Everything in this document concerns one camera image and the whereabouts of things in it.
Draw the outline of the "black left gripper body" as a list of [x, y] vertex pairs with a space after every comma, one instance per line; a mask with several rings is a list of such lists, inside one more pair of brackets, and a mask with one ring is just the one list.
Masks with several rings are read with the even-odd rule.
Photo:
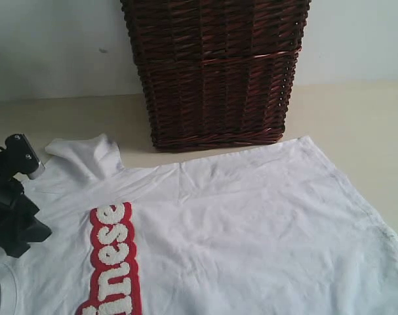
[[0, 154], [0, 246], [5, 246], [8, 219], [19, 213], [38, 213], [38, 206], [25, 195], [16, 174], [8, 163], [7, 154]]

